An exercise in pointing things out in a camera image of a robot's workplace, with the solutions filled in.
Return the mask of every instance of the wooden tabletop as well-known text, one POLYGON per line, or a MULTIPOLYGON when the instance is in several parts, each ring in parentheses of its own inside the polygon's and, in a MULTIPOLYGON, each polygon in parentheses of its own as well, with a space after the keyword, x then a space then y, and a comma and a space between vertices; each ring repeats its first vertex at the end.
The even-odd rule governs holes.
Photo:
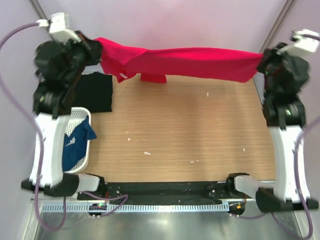
POLYGON ((107 182, 223 181, 249 173, 275 179, 273 143, 253 80, 139 76, 113 80, 113 112, 92 114, 85 173, 107 182))

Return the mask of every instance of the white wall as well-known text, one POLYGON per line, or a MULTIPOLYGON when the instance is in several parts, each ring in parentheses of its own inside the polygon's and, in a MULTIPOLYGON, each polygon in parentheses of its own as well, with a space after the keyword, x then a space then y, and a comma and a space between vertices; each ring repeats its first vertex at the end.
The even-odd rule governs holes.
MULTIPOLYGON (((272 45, 278 42, 289 43, 291 30, 309 29, 320 33, 320 1, 298 0, 285 19, 272 45)), ((310 80, 303 88, 300 98, 306 108, 307 123, 320 115, 320 49, 307 57, 310 63, 310 80)), ((305 139, 304 162, 306 180, 313 197, 320 201, 320 126, 305 139)), ((320 230, 320 211, 312 212, 314 224, 320 230)))
POLYGON ((89 38, 149 49, 214 47, 257 52, 285 0, 39 0, 70 14, 89 38))
MULTIPOLYGON (((23 24, 35 22, 28 1, 0 1, 0 38, 23 24)), ((22 105, 32 111, 37 86, 33 58, 49 38, 44 30, 28 29, 12 37, 0 52, 0 74, 22 105)), ((31 193, 20 189, 33 164, 35 131, 0 90, 0 239, 21 239, 28 220, 31 193)))

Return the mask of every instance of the gray floor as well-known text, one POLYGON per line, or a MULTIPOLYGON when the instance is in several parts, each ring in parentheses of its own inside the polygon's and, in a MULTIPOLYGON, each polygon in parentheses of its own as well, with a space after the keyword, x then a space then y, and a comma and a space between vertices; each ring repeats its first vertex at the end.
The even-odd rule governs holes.
MULTIPOLYGON (((248 202, 244 216, 257 216, 255 202, 248 202)), ((258 220, 230 217, 225 212, 119 213, 102 219, 87 219, 87 213, 69 213, 65 227, 46 232, 38 228, 35 240, 291 240, 270 215, 258 220)), ((46 213, 43 219, 52 226, 61 221, 61 213, 46 213)), ((297 233, 292 213, 279 219, 297 233)))

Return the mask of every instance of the red fabric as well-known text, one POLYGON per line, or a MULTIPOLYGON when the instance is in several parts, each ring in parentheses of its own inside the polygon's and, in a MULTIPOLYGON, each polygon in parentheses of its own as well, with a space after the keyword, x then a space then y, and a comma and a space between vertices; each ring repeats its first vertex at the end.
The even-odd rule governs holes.
POLYGON ((141 74, 141 81, 166 83, 165 75, 221 79, 245 83, 257 72, 262 54, 192 47, 149 50, 97 38, 103 46, 101 66, 120 83, 141 74))

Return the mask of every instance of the white laundry basket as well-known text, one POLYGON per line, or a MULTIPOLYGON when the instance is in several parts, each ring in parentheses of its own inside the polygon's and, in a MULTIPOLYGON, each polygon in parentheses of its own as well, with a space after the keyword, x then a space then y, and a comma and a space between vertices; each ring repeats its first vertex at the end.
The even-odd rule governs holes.
MULTIPOLYGON (((76 126, 78 126, 83 120, 88 116, 89 125, 91 126, 91 114, 88 109, 84 107, 73 107, 71 109, 70 119, 68 125, 66 126, 65 133, 70 136, 70 134, 74 131, 76 126)), ((78 163, 66 173, 74 174, 77 172, 83 171, 89 162, 89 152, 90 152, 90 140, 87 141, 85 157, 80 159, 78 163)))

